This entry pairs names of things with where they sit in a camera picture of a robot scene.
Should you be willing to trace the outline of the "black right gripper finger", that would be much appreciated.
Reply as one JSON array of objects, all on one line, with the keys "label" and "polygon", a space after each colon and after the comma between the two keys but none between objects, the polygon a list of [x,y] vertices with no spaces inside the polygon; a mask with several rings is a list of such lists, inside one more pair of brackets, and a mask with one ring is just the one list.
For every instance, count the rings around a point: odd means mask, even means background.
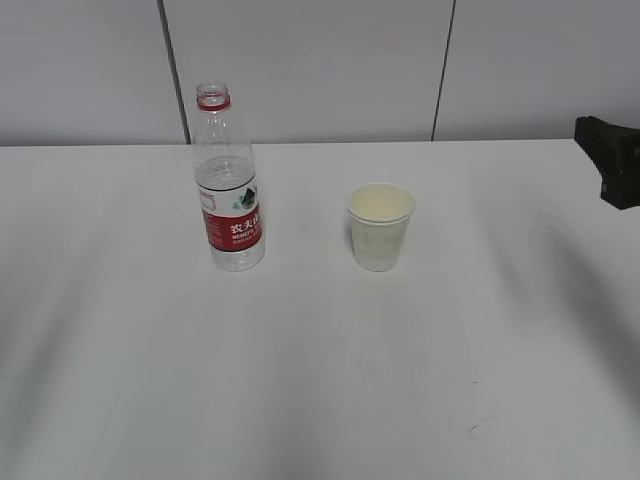
[{"label": "black right gripper finger", "polygon": [[605,122],[594,116],[578,117],[574,140],[601,176],[600,197],[618,210],[638,207],[639,130]]}]

